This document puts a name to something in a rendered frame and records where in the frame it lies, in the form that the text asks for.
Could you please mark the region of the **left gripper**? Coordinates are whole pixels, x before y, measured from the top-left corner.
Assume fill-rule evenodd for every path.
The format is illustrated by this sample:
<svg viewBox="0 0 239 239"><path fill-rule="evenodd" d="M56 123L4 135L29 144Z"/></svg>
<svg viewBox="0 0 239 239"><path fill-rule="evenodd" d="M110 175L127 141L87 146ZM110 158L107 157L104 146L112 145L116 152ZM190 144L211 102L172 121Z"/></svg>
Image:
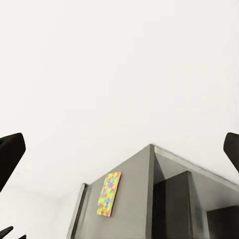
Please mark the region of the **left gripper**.
<svg viewBox="0 0 239 239"><path fill-rule="evenodd" d="M13 227L10 226L8 228L5 228L4 230L0 231L0 239L3 239L7 234L9 234L11 231L13 230ZM27 235L23 235L22 237L20 237L19 239L26 239Z"/></svg>

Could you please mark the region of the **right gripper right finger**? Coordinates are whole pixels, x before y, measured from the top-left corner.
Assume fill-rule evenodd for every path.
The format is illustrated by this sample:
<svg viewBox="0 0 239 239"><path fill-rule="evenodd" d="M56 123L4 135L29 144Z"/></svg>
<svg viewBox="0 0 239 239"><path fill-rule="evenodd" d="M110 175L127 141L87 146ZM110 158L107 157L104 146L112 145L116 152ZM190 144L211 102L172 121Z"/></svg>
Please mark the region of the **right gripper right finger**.
<svg viewBox="0 0 239 239"><path fill-rule="evenodd" d="M239 173L239 134L228 132L223 150Z"/></svg>

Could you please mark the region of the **jigsaw puzzle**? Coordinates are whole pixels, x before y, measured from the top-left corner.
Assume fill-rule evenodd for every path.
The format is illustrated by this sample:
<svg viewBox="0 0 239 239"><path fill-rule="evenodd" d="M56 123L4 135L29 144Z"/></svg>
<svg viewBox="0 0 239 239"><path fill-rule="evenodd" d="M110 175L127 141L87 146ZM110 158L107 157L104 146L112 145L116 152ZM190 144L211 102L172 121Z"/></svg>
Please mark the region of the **jigsaw puzzle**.
<svg viewBox="0 0 239 239"><path fill-rule="evenodd" d="M115 195L120 181L121 172L108 174L106 176L104 186L99 199L99 205L101 208L97 210L97 214L110 216L112 206L114 203Z"/></svg>

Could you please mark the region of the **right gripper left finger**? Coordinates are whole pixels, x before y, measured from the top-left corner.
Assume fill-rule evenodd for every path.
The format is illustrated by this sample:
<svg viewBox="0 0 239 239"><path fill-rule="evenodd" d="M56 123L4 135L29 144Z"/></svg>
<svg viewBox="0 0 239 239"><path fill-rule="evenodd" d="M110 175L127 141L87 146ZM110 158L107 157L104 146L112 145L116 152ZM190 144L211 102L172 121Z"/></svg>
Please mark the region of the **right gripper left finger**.
<svg viewBox="0 0 239 239"><path fill-rule="evenodd" d="M26 151L21 132L0 138L0 192Z"/></svg>

